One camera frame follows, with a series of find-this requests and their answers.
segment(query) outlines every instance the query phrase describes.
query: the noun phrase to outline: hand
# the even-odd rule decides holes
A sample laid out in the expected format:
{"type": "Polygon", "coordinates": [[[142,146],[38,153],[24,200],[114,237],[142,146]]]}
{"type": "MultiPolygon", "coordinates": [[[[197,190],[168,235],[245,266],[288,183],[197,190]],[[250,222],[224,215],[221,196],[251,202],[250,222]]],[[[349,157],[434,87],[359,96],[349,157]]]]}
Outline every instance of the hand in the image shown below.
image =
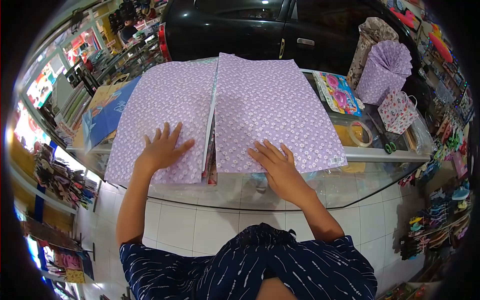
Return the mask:
{"type": "Polygon", "coordinates": [[[182,123],[179,122],[175,130],[170,133],[170,125],[166,122],[163,127],[163,133],[159,128],[156,129],[153,141],[147,135],[144,135],[145,149],[135,161],[135,168],[152,175],[159,169],[165,169],[172,165],[188,149],[195,144],[194,139],[190,139],[178,148],[175,148],[180,134],[182,123]]]}
{"type": "Polygon", "coordinates": [[[268,140],[264,140],[264,144],[255,141],[258,152],[248,148],[248,154],[267,170],[265,175],[272,190],[300,208],[311,199],[318,200],[315,190],[308,186],[295,168],[293,153],[287,146],[281,144],[283,154],[268,140]]]}

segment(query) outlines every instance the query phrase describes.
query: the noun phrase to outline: barcode sticker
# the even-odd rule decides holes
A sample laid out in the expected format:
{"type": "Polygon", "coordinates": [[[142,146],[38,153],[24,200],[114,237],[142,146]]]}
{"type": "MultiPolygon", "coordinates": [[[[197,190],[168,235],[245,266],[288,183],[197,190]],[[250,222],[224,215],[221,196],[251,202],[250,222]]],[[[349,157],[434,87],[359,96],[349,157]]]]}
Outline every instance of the barcode sticker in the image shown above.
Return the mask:
{"type": "Polygon", "coordinates": [[[330,164],[343,163],[343,157],[334,157],[330,159],[330,164]]]}

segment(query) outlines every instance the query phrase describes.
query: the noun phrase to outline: car door handle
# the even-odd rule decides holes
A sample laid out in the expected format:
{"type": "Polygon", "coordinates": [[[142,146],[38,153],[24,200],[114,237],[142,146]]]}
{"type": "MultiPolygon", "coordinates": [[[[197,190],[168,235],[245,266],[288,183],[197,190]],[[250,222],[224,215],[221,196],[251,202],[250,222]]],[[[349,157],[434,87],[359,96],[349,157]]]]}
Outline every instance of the car door handle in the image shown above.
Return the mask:
{"type": "Polygon", "coordinates": [[[297,44],[304,44],[309,46],[315,46],[315,41],[306,38],[297,38],[297,44]]]}

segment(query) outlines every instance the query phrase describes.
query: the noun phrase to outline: scissors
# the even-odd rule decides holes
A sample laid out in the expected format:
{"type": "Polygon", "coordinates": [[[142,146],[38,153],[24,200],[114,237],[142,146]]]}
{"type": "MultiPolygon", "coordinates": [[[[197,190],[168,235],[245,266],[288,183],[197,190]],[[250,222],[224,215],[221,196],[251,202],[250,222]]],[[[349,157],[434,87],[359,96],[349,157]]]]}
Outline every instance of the scissors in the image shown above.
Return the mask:
{"type": "Polygon", "coordinates": [[[378,126],[377,122],[375,122],[375,120],[372,118],[372,116],[367,113],[367,115],[370,117],[370,119],[372,120],[373,124],[375,125],[375,127],[377,128],[378,130],[378,133],[380,135],[380,140],[382,140],[382,143],[384,144],[384,150],[385,152],[387,152],[388,154],[392,154],[392,152],[396,151],[396,145],[394,142],[390,141],[386,135],[384,134],[384,132],[380,129],[380,126],[378,126]]]}

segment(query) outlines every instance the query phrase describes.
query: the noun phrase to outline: car window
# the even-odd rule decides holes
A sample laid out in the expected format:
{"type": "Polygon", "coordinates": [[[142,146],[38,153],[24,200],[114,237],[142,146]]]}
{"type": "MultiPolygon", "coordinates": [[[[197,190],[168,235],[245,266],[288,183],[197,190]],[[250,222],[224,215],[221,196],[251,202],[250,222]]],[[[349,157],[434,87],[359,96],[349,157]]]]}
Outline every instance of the car window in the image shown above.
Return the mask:
{"type": "Polygon", "coordinates": [[[196,0],[203,12],[230,18],[273,20],[278,16],[283,0],[196,0]]]}
{"type": "Polygon", "coordinates": [[[354,35],[367,17],[377,16],[379,13],[360,0],[297,0],[292,13],[292,19],[300,22],[354,35]]]}

